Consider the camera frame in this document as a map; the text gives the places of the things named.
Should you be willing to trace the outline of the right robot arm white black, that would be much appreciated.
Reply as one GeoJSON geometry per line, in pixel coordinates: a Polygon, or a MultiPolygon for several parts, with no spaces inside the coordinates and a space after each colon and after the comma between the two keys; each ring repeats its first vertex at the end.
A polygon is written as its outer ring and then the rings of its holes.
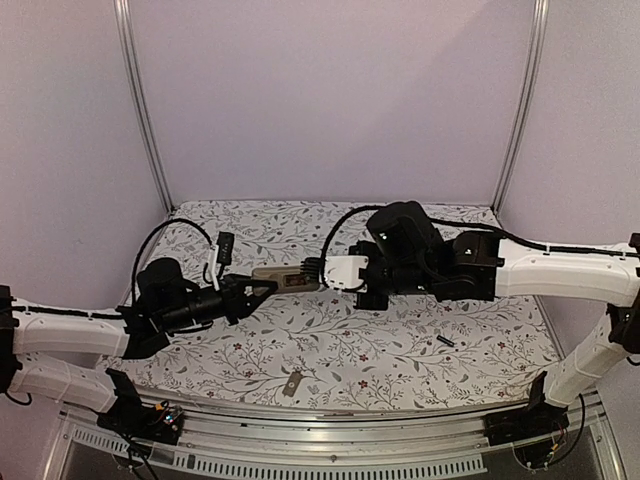
{"type": "Polygon", "coordinates": [[[371,237],[326,263],[324,280],[353,292],[361,308],[381,310],[391,295],[429,294],[439,301],[551,296],[601,302],[603,318],[565,359],[530,389],[517,427],[537,436],[616,364],[639,351],[639,245],[539,243],[500,228],[468,224],[450,240],[444,221],[415,201],[375,207],[371,237]]]}

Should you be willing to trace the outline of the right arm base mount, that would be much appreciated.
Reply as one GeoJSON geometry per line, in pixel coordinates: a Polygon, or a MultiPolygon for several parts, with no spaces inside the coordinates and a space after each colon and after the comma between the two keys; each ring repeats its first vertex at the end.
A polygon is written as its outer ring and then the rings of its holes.
{"type": "Polygon", "coordinates": [[[557,407],[546,399],[547,373],[540,373],[531,384],[528,403],[521,408],[487,414],[483,417],[484,436],[491,446],[550,434],[567,428],[567,407],[557,407]]]}

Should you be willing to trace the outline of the grey battery compartment cover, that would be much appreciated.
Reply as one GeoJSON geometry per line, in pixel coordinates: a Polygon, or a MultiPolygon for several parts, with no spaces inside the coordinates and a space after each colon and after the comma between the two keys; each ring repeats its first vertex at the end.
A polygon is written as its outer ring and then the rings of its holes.
{"type": "Polygon", "coordinates": [[[303,378],[304,375],[300,371],[293,371],[283,386],[282,394],[285,397],[293,398],[303,378]]]}

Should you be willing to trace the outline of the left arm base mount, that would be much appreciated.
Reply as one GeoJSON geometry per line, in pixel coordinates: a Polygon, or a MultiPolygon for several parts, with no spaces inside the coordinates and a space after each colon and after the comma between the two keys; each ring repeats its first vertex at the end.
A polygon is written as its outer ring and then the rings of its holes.
{"type": "Polygon", "coordinates": [[[143,404],[134,384],[124,372],[111,368],[107,376],[114,384],[115,403],[97,414],[97,426],[123,437],[177,445],[184,426],[184,410],[164,400],[143,404]]]}

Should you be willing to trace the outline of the white remote control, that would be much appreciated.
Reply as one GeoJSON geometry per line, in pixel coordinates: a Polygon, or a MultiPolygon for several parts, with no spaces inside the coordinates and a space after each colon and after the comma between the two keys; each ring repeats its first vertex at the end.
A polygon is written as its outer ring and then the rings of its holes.
{"type": "Polygon", "coordinates": [[[307,275],[300,266],[262,267],[252,271],[251,277],[277,284],[279,294],[315,292],[320,283],[307,275]]]}

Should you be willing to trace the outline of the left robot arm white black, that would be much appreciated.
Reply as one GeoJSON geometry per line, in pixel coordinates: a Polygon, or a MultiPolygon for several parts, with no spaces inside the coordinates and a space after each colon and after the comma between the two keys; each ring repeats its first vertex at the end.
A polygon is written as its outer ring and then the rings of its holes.
{"type": "Polygon", "coordinates": [[[9,286],[2,286],[2,393],[36,394],[109,412],[126,433],[141,433],[149,415],[126,374],[89,370],[58,354],[147,359],[175,335],[199,333],[220,318],[237,324],[278,289],[274,281],[236,274],[201,287],[168,257],[151,262],[136,281],[140,293],[131,305],[104,311],[21,304],[9,286]]]}

